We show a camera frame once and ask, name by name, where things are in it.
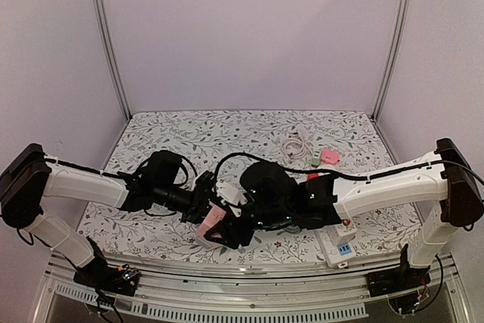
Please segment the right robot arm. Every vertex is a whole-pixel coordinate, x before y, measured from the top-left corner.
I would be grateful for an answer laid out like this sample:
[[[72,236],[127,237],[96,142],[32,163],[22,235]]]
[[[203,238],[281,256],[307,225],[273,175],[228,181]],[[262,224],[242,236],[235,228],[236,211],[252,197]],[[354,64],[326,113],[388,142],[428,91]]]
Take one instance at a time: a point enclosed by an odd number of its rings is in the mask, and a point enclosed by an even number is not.
[[[254,157],[234,194],[214,185],[213,203],[225,215],[205,238],[236,249],[258,229],[323,228],[378,209],[432,203],[419,235],[401,249],[398,266],[366,276],[370,295],[378,297],[426,284],[431,263],[451,235],[472,228],[483,215],[482,179],[448,138],[422,157],[362,175],[309,169],[309,180],[297,182],[296,174],[296,169]]]

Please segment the pink cube socket adapter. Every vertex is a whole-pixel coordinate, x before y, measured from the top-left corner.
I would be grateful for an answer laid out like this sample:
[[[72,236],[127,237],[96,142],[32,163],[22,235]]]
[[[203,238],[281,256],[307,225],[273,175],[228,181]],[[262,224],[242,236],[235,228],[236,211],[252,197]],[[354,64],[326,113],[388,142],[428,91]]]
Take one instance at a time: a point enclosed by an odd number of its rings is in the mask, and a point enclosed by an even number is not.
[[[204,235],[225,217],[226,211],[218,206],[211,206],[209,212],[200,223],[197,235],[204,238]]]

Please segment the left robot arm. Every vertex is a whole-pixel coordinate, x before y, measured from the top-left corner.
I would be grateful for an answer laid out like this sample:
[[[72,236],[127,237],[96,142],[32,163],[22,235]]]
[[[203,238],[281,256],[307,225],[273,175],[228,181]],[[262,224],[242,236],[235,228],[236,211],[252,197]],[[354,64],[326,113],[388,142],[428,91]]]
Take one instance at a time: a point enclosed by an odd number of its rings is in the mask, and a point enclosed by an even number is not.
[[[27,231],[63,254],[74,267],[74,281],[96,290],[134,296],[140,272],[128,264],[110,267],[99,246],[42,207],[46,197],[100,203],[124,212],[145,212],[153,205],[200,223],[213,196],[211,172],[197,175],[191,189],[177,182],[191,162],[170,151],[151,154],[132,173],[116,174],[48,157],[39,144],[28,145],[1,174],[1,215],[6,225]]]

